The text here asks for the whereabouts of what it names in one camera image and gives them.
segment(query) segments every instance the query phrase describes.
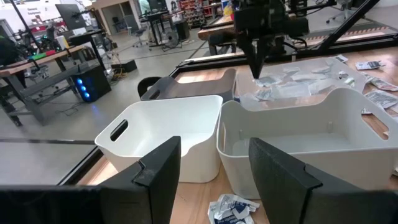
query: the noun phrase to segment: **concrete floor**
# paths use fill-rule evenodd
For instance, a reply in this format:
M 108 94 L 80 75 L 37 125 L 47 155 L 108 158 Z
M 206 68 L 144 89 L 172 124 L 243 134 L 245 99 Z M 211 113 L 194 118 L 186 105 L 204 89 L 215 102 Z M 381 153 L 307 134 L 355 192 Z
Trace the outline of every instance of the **concrete floor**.
M 391 17 L 389 17 L 387 12 L 396 12 L 397 9 L 393 9 L 393 7 L 373 9 L 367 17 L 396 27 L 395 14 L 390 14 Z M 337 9 L 326 8 L 309 15 L 310 29 L 317 31 L 337 28 L 342 23 L 339 19 L 330 24 L 326 24 L 325 21 L 338 12 Z M 59 111 L 68 109 L 81 101 L 72 92 L 53 100 L 51 104 L 44 105 L 42 111 L 47 118 L 45 126 L 41 126 L 31 116 L 21 116 L 20 119 L 24 125 L 17 128 L 3 111 L 0 111 L 0 138 L 94 140 L 98 133 L 127 106 L 140 100 L 137 94 L 137 84 L 143 78 L 165 77 L 181 61 L 189 57 L 202 57 L 208 54 L 208 44 L 198 40 L 197 32 L 198 29 L 190 32 L 192 43 L 166 52 L 163 52 L 160 47 L 152 48 L 150 51 L 146 45 L 133 48 L 131 45 L 138 39 L 130 37 L 126 33 L 112 36 L 112 39 L 119 45 L 114 50 L 119 54 L 119 59 L 121 61 L 134 59 L 137 70 L 113 85 L 110 93 L 94 103 L 80 105 L 77 107 L 77 111 L 70 116 L 59 113 Z M 106 67 L 110 67 L 112 60 L 104 59 Z M 65 65 L 71 67 L 72 63 L 68 62 Z M 59 72 L 55 63 L 49 63 L 49 67 L 51 74 Z M 57 184 L 93 147 L 0 142 L 2 149 L 0 184 Z

